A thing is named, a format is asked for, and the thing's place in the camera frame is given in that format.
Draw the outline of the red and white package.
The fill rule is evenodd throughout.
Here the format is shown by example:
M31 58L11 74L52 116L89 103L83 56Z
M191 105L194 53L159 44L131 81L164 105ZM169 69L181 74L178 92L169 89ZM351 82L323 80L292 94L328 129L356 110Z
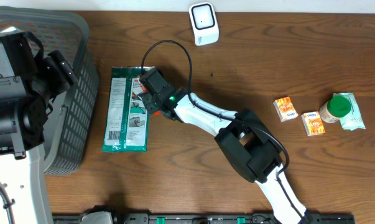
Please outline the red and white package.
M142 98L142 102L147 110L148 114L158 115L160 114L159 107L156 105L153 94L149 91L148 87L139 80L143 92L139 95Z

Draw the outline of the dark green package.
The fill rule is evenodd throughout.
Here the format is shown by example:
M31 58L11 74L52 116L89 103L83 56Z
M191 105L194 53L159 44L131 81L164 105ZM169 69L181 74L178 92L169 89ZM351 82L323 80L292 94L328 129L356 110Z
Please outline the dark green package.
M140 67L113 67L103 152L146 152L149 114Z

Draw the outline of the orange tissue pack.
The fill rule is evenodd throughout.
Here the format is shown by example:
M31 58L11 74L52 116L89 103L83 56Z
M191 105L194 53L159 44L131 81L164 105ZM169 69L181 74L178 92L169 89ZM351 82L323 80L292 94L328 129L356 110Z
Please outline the orange tissue pack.
M307 136L316 136L325 133L319 112L308 112L301 115Z
M276 99L273 104L281 122L295 119L299 115L289 96Z

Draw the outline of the green lidded small jar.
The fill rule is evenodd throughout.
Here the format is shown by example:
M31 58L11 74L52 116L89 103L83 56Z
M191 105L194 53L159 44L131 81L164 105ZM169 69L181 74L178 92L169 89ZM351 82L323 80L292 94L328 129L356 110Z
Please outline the green lidded small jar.
M350 101L341 95L333 96L319 110L320 118L326 123L335 123L351 111Z

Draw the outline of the mint green wipes packet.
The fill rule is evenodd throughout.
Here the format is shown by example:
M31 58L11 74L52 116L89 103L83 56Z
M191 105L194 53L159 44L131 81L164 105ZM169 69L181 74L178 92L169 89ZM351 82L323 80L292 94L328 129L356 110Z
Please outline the mint green wipes packet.
M341 127L344 130L366 129L359 106L353 93L334 93L333 96L343 96L351 103L351 111L340 119Z

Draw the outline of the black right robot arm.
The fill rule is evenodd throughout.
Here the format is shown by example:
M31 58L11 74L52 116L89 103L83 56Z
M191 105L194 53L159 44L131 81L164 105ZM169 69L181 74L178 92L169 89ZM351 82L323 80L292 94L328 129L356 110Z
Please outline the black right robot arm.
M279 223L313 220L285 176L289 164L285 147L253 111L224 110L188 90L177 90L155 67L143 70L139 81L146 89L142 99L148 113L159 111L168 119L211 134L233 169L259 186Z

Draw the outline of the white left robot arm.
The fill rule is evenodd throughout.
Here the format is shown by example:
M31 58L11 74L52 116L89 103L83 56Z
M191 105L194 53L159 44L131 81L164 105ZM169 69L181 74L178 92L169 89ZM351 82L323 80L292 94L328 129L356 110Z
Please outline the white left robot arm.
M0 31L0 223L52 223L44 177L44 126L78 75L28 31Z

